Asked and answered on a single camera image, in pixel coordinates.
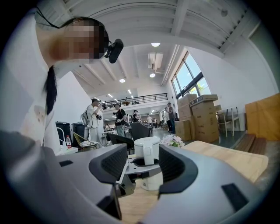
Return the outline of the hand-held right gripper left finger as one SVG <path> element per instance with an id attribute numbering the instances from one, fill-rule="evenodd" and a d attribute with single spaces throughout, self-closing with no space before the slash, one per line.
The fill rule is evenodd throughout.
<path id="1" fill-rule="evenodd" d="M 126 145 L 56 156 L 19 133 L 1 133 L 1 167 L 22 204 L 45 224 L 119 224 L 117 179 Z"/>

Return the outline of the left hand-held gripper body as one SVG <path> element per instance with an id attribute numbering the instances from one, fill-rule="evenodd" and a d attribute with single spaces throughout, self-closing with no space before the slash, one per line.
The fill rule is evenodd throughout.
<path id="1" fill-rule="evenodd" d="M 132 181 L 129 178 L 129 176 L 126 174 L 126 171 L 128 170 L 129 170 L 129 162 L 127 161 L 115 185 L 116 195 L 118 198 L 132 195 L 134 193 L 136 183 Z"/>

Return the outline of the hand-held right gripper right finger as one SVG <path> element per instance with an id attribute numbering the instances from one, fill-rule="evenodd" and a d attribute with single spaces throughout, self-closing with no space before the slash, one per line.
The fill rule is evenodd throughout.
<path id="1" fill-rule="evenodd" d="M 163 184 L 143 224 L 241 224 L 264 198 L 252 182 L 219 159 L 160 145 Z"/>

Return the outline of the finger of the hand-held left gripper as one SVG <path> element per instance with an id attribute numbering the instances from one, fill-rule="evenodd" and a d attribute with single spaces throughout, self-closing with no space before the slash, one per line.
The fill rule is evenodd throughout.
<path id="1" fill-rule="evenodd" d="M 128 175 L 139 175 L 148 172 L 148 175 L 157 175 L 161 173 L 161 168 L 158 164 L 152 164 L 148 166 L 136 166 L 135 164 L 129 164 L 127 168 Z"/>
<path id="2" fill-rule="evenodd" d="M 143 157 L 132 157 L 129 158 L 129 162 L 137 167 L 144 166 L 144 158 Z"/>

